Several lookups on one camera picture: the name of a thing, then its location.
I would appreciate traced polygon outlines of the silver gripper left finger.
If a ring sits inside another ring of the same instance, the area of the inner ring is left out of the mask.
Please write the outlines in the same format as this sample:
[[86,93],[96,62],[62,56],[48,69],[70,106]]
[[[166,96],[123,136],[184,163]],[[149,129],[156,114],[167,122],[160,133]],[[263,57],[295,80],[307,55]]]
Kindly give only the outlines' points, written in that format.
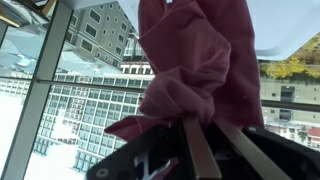
[[195,180],[220,180],[222,173],[197,118],[193,115],[186,116],[182,124],[192,160]]

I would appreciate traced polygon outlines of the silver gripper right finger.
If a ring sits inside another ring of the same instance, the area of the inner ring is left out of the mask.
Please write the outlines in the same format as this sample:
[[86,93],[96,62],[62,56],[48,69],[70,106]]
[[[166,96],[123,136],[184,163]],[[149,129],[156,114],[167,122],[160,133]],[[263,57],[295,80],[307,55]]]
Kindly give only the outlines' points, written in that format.
[[225,119],[216,120],[215,123],[263,180],[291,180],[237,126]]

